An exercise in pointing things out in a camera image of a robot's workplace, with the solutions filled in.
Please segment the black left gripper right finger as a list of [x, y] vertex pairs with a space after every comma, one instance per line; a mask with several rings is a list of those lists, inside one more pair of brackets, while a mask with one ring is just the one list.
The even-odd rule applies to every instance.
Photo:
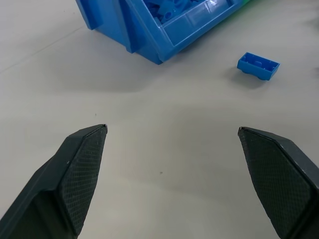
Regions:
[[238, 130], [257, 196], [281, 239], [319, 237], [319, 168], [291, 140]]

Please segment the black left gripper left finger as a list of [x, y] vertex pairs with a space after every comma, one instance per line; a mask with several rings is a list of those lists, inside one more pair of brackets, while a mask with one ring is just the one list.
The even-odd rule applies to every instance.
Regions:
[[0, 220], [2, 239], [76, 239], [97, 186], [108, 128], [69, 135], [38, 168]]

